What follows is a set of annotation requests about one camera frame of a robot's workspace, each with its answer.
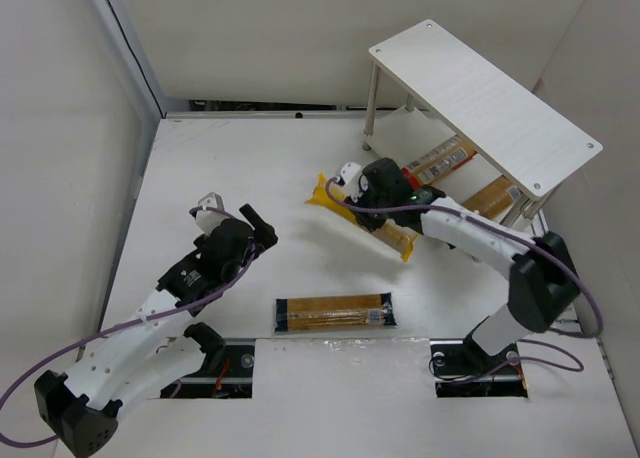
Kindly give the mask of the blue spaghetti bag front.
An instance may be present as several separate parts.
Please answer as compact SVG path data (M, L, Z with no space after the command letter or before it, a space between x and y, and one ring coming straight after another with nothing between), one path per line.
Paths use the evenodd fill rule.
M396 327L390 293L277 299L275 333Z

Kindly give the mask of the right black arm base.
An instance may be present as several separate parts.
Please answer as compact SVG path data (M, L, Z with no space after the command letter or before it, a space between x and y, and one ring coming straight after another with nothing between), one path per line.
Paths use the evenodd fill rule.
M428 368L438 398L527 398L519 350L510 343L486 355L466 338L431 339Z

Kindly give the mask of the dark blue spaghetti bag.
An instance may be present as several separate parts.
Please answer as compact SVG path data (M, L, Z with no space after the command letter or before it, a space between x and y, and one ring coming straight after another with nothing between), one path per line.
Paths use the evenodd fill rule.
M463 202L467 210L496 221L519 198L521 191L507 177L499 176Z

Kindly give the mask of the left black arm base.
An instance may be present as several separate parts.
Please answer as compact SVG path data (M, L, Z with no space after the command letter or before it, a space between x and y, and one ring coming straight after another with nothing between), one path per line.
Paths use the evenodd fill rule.
M160 393L162 399L250 399L253 393L255 340L226 340L204 323L190 325L186 336L203 355L199 368Z

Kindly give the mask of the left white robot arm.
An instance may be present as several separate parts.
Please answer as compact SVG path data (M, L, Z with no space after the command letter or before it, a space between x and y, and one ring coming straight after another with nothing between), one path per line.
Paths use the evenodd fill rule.
M248 204L239 218L221 205L190 213L201 235L158 279L133 326L115 328L66 371L46 371L34 383L41 418L75 457L101 450L135 404L224 360L225 339L196 317L278 237Z

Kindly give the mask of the yellow spaghetti bag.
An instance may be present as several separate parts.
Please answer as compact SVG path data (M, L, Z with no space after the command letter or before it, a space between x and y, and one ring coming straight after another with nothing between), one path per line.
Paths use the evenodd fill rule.
M323 207L340 216L353 226L368 233L379 242L397 252L403 262L407 262L410 259L414 251L414 242L418 238L417 233L402 228L390 220L385 222L381 228L375 231L369 231L357 222L356 216L352 211L331 199L326 191L326 184L327 178L322 173L319 173L316 186L312 191L311 197L306 201L306 204Z

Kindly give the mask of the red spaghetti bag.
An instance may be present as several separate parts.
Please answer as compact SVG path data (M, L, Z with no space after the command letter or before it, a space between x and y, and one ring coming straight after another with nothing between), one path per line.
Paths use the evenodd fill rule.
M417 189L436 181L469 162L477 154L471 144L454 135L425 155L401 168L411 186Z

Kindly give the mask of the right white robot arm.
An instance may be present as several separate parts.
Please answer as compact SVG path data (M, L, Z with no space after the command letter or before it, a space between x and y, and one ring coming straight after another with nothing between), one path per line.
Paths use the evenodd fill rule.
M489 265L508 282L508 298L463 340L463 353L479 370L495 366L504 350L544 333L579 296L564 240L534 237L469 211L430 185L412 187L396 162L378 159L340 171L346 204L370 231L387 221L447 243Z

